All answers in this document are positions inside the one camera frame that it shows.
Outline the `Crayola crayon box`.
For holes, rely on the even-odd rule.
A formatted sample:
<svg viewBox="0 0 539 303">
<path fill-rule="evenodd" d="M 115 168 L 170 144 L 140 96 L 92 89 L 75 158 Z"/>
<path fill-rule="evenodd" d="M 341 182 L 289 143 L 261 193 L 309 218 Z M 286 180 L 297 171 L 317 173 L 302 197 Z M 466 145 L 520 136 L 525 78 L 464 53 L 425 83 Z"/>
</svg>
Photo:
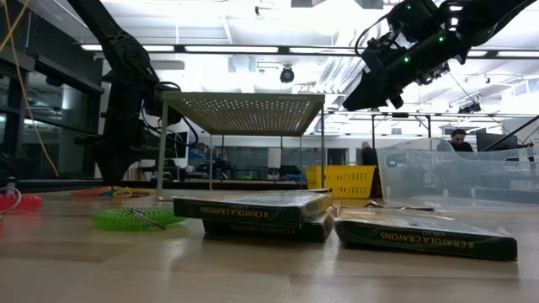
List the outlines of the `Crayola crayon box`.
<svg viewBox="0 0 539 303">
<path fill-rule="evenodd" d="M 334 228 L 333 217 L 325 211 L 301 227 L 263 226 L 250 223 L 203 220 L 206 233 L 242 237 L 270 237 L 300 242 L 324 243 Z"/>
<path fill-rule="evenodd" d="M 178 217 L 299 228 L 332 205 L 329 194 L 312 191 L 257 191 L 176 196 Z"/>
<path fill-rule="evenodd" d="M 333 221 L 344 243 L 495 261 L 518 259 L 517 240 L 510 234 L 432 210 L 344 207 L 333 213 Z"/>
</svg>

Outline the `red coil keychain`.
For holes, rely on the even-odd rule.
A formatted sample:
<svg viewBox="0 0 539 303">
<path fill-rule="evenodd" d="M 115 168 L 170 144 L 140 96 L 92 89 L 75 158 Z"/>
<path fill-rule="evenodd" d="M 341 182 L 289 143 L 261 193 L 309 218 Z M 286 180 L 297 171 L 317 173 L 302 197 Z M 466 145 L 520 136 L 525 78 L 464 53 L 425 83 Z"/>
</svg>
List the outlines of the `red coil keychain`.
<svg viewBox="0 0 539 303">
<path fill-rule="evenodd" d="M 43 205 L 39 195 L 21 194 L 13 187 L 0 189 L 0 214 L 10 210 L 35 210 Z"/>
</svg>

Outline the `green perforated metal shelf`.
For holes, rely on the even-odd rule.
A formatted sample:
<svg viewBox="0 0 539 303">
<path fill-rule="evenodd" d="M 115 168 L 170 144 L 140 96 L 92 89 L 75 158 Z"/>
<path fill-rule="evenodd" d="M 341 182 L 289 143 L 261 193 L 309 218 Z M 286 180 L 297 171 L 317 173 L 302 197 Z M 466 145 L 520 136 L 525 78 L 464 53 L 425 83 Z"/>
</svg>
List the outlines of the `green perforated metal shelf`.
<svg viewBox="0 0 539 303">
<path fill-rule="evenodd" d="M 174 109 L 208 136 L 278 136 L 301 138 L 317 116 L 324 116 L 322 94 L 283 93 L 163 93 L 162 129 L 157 159 L 159 201 L 163 192 L 168 111 Z"/>
</svg>

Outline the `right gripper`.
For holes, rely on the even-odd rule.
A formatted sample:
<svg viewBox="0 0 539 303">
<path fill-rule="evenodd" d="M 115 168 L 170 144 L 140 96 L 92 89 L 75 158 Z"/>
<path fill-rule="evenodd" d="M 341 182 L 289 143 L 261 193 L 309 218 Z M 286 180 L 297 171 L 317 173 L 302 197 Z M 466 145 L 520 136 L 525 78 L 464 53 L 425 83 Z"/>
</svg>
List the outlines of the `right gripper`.
<svg viewBox="0 0 539 303">
<path fill-rule="evenodd" d="M 367 42 L 365 66 L 360 81 L 343 106 L 348 111 L 387 106 L 403 107 L 399 95 L 410 83 L 447 62 L 456 54 L 457 39 L 453 35 L 431 35 L 410 48 L 400 46 L 389 35 Z"/>
</svg>

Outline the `black desktop monitor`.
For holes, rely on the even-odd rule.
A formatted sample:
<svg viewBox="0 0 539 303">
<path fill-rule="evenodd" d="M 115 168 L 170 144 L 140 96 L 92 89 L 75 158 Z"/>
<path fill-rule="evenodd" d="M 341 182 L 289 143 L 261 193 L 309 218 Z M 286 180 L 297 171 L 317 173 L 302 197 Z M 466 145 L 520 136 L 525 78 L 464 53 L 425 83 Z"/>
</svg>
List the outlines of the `black desktop monitor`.
<svg viewBox="0 0 539 303">
<path fill-rule="evenodd" d="M 476 143 L 479 152 L 503 151 L 516 149 L 519 146 L 516 136 L 505 136 L 490 133 L 477 133 Z"/>
</svg>

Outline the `black wall monitor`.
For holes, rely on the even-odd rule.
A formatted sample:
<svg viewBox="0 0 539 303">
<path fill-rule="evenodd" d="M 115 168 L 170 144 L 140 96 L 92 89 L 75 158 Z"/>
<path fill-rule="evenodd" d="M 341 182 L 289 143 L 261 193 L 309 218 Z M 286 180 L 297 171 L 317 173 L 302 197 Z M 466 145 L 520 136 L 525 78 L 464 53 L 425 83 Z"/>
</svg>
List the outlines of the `black wall monitor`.
<svg viewBox="0 0 539 303">
<path fill-rule="evenodd" d="M 179 133 L 167 133 L 166 139 L 166 158 L 186 158 L 188 147 L 186 143 L 189 142 L 188 132 Z"/>
</svg>

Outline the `green coil keychain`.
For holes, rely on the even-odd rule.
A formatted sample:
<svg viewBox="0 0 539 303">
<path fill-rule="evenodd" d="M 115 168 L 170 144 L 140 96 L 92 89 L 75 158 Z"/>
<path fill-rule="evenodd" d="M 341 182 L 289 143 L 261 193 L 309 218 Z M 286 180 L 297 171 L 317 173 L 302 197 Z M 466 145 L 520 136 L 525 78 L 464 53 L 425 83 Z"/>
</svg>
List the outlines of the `green coil keychain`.
<svg viewBox="0 0 539 303">
<path fill-rule="evenodd" d="M 166 207 L 129 207 L 100 210 L 93 215 L 93 227 L 102 231 L 165 230 L 184 221 Z"/>
</svg>

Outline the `black table frame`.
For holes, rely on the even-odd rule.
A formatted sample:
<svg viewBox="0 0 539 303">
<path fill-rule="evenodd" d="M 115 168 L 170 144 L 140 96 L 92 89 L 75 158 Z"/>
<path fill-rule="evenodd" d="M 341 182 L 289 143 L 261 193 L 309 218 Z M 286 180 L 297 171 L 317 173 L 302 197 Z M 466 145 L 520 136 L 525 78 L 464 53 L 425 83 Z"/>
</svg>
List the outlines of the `black table frame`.
<svg viewBox="0 0 539 303">
<path fill-rule="evenodd" d="M 100 179 L 30 179 L 16 183 L 24 192 L 51 192 L 104 187 Z M 286 181 L 213 180 L 209 179 L 172 182 L 164 181 L 164 189 L 217 189 L 217 190 L 294 190 L 307 189 L 305 183 Z"/>
</svg>

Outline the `yellow plastic basket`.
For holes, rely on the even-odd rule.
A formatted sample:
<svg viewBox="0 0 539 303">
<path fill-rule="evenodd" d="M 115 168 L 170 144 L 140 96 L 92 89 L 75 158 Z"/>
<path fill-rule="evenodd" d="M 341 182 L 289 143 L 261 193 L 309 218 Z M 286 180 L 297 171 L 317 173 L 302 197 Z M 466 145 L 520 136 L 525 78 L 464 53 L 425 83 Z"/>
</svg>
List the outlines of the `yellow plastic basket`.
<svg viewBox="0 0 539 303">
<path fill-rule="evenodd" d="M 338 199 L 366 199 L 371 195 L 375 171 L 376 166 L 311 166 L 306 170 L 307 187 L 331 189 Z"/>
</svg>

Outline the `person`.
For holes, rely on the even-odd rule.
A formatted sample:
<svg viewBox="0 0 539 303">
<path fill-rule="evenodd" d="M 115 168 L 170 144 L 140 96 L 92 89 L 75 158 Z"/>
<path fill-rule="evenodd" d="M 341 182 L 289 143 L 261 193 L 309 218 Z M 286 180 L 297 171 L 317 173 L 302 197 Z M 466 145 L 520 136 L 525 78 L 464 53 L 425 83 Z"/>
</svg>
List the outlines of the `person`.
<svg viewBox="0 0 539 303">
<path fill-rule="evenodd" d="M 473 152 L 472 146 L 465 141 L 466 131 L 463 129 L 454 129 L 451 138 L 448 141 L 455 152 Z"/>
<path fill-rule="evenodd" d="M 377 166 L 376 149 L 372 148 L 368 141 L 361 143 L 361 159 L 362 164 L 366 166 Z"/>
</svg>

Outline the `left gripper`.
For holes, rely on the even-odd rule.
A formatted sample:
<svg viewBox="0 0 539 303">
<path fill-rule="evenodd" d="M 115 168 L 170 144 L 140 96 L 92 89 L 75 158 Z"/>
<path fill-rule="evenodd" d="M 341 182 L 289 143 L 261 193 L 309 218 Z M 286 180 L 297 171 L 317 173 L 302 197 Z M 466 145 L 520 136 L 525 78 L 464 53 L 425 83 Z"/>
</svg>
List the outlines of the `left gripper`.
<svg viewBox="0 0 539 303">
<path fill-rule="evenodd" d="M 139 179 L 144 144 L 144 130 L 140 120 L 141 105 L 147 93 L 137 85 L 126 82 L 110 84 L 105 111 L 104 131 L 97 140 L 97 165 L 106 185 L 126 179 Z M 130 146 L 118 150 L 110 146 Z"/>
</svg>

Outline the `clear plastic container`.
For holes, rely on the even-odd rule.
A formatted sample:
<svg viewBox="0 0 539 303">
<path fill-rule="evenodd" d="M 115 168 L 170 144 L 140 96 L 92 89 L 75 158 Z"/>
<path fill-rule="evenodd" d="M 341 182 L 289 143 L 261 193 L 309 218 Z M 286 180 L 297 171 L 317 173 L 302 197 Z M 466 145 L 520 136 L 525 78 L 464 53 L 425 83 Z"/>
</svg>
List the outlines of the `clear plastic container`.
<svg viewBox="0 0 539 303">
<path fill-rule="evenodd" d="M 539 209 L 539 147 L 454 151 L 439 139 L 376 151 L 388 204 L 439 210 Z"/>
</svg>

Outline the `overhead light bar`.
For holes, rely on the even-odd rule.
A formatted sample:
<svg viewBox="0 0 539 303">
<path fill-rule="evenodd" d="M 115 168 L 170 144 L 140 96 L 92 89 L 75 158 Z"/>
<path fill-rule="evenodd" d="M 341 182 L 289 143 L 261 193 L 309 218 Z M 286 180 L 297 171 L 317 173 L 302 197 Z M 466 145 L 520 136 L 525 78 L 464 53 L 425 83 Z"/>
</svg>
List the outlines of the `overhead light bar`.
<svg viewBox="0 0 539 303">
<path fill-rule="evenodd" d="M 197 55 L 358 56 L 363 49 L 338 46 L 285 45 L 143 45 L 148 53 Z M 471 59 L 539 60 L 539 50 L 471 49 Z"/>
</svg>

